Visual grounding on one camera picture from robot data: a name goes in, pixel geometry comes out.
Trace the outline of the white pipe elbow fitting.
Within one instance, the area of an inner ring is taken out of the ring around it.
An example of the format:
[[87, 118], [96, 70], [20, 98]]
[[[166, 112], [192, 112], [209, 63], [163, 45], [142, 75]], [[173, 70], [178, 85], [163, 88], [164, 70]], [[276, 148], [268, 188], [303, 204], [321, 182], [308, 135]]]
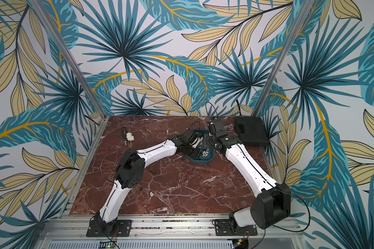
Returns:
[[135, 137], [133, 136], [133, 134], [131, 132], [128, 132], [126, 134], [126, 139], [127, 139], [127, 141], [134, 141]]

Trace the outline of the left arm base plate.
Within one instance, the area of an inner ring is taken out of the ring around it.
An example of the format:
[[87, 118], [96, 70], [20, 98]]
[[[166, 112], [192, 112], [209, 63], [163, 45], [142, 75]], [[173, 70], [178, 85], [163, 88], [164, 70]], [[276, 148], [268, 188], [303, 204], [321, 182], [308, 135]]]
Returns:
[[99, 220], [91, 220], [86, 232], [88, 238], [96, 237], [129, 237], [132, 220], [114, 220], [104, 223]]

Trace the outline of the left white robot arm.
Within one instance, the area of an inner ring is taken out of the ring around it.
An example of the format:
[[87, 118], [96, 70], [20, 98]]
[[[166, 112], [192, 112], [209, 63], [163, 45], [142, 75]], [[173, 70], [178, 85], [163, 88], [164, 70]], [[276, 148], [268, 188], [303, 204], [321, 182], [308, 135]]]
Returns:
[[119, 161], [111, 192], [95, 220], [103, 226], [112, 224], [130, 190], [141, 182], [146, 167], [176, 154], [194, 158], [199, 154], [203, 140], [201, 133], [186, 129], [182, 135], [170, 137], [158, 145], [141, 150], [128, 149]]

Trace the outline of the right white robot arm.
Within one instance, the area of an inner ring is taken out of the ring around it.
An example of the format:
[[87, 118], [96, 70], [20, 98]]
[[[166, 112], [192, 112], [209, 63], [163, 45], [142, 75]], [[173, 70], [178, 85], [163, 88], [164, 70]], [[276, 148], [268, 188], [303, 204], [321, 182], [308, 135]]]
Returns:
[[291, 190], [279, 184], [252, 158], [242, 141], [235, 134], [229, 134], [220, 118], [208, 122], [211, 143], [223, 154], [244, 177], [255, 200], [251, 207], [231, 213], [230, 219], [238, 227], [256, 225], [261, 229], [282, 221], [290, 216]]

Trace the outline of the teal plastic storage box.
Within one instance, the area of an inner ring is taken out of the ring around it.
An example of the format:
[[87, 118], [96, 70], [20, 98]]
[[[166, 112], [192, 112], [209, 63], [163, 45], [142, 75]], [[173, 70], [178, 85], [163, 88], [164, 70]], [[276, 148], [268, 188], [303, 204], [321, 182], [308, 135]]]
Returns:
[[193, 130], [199, 139], [199, 143], [196, 147], [193, 157], [188, 157], [189, 162], [193, 164], [206, 165], [210, 163], [215, 156], [215, 149], [211, 144], [210, 135], [208, 130]]

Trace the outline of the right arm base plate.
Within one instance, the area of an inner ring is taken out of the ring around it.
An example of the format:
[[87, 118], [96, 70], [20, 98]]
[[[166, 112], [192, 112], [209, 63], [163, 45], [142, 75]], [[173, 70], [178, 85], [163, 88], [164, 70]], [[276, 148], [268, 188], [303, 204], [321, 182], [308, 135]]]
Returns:
[[212, 224], [215, 227], [216, 236], [249, 237], [258, 234], [255, 225], [240, 227], [236, 222], [231, 221], [230, 219], [212, 220]]

